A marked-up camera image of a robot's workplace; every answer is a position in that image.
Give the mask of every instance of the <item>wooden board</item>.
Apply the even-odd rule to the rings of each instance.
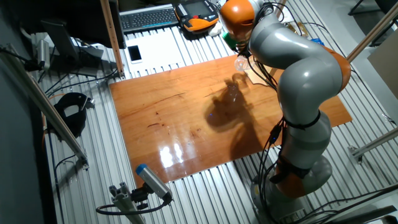
[[[276,92],[237,72],[235,58],[110,85],[134,175],[146,163],[169,182],[262,150],[282,112]],[[332,126],[351,121],[337,96],[321,110]]]

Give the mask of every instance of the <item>pipe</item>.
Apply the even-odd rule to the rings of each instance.
[[[398,14],[398,2],[390,9],[390,11],[377,23],[375,27],[366,35],[366,37],[355,47],[355,49],[347,56],[347,61],[351,63],[370,42],[390,23]]]

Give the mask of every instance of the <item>keyboard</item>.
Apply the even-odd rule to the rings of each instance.
[[[120,18],[124,33],[159,29],[178,24],[171,4],[121,12]]]

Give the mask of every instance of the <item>blue object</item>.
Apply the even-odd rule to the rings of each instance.
[[[322,40],[319,39],[319,38],[314,38],[314,39],[312,39],[312,41],[314,41],[315,43],[318,43],[318,44],[320,44],[320,45],[325,46],[325,44],[324,44],[324,43],[322,42]]]
[[[140,164],[137,166],[136,173],[139,175],[147,166],[147,164]]]
[[[170,24],[170,23],[172,23],[172,22],[171,21],[170,22],[161,22],[161,23],[146,25],[146,26],[142,26],[142,27],[159,26],[159,25],[165,25],[165,24]]]

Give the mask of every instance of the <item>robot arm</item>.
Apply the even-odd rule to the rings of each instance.
[[[282,25],[271,3],[229,0],[220,13],[238,50],[248,44],[257,61],[284,70],[277,94],[287,133],[267,193],[293,199],[315,191],[331,176],[330,163],[322,156],[331,125],[319,106],[347,85],[348,61]]]

